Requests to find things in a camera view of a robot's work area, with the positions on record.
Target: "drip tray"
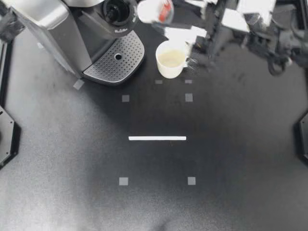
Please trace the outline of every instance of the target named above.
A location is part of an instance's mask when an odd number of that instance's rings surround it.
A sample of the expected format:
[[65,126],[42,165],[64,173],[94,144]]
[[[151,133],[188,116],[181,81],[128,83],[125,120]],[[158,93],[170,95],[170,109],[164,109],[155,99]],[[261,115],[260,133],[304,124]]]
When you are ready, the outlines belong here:
[[144,46],[132,31],[118,38],[107,52],[83,73],[98,83],[118,85],[133,74],[144,58]]

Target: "metal frame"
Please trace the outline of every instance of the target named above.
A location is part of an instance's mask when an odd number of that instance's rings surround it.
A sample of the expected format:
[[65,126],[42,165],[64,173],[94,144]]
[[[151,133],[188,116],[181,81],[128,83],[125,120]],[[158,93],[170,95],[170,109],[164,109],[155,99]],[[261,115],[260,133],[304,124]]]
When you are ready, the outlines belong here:
[[20,128],[3,109],[11,52],[12,43],[0,43],[0,169],[16,156],[20,135]]

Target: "white tape line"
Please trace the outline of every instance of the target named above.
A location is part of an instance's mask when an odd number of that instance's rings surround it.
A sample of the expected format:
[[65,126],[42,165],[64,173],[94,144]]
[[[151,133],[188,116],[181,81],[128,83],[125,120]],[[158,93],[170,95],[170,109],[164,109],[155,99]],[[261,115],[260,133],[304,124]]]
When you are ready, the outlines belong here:
[[130,141],[185,141],[186,136],[129,136]]
[[185,94],[185,101],[186,102],[193,102],[193,94],[192,93],[186,93]]
[[84,81],[81,79],[77,80],[76,83],[73,85],[73,87],[77,90],[80,90],[80,88],[84,85]]
[[188,177],[187,178],[188,185],[196,185],[196,177]]
[[163,84],[163,81],[160,79],[155,80],[155,84]]
[[122,102],[123,103],[128,103],[130,101],[129,95],[122,95]]
[[120,177],[119,178],[120,186],[128,186],[128,177]]

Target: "coffee machine logo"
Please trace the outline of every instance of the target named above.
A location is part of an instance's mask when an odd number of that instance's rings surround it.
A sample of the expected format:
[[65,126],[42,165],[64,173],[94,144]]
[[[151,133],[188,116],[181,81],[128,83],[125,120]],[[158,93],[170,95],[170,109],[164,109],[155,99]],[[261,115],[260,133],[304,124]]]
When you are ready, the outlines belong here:
[[119,30],[115,30],[115,33],[123,33],[123,32],[125,32],[127,30],[128,30],[127,28],[119,29]]

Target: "cup handle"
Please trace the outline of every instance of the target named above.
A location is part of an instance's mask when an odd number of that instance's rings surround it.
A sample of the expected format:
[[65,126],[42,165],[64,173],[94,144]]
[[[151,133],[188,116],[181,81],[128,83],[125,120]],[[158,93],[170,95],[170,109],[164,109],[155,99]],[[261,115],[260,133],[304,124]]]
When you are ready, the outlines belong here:
[[191,53],[192,53],[192,48],[193,45],[192,44],[187,44],[187,55],[186,55],[186,59],[185,59],[185,64],[184,64],[184,68],[186,67],[189,67],[189,61],[190,61],[190,56],[191,56]]

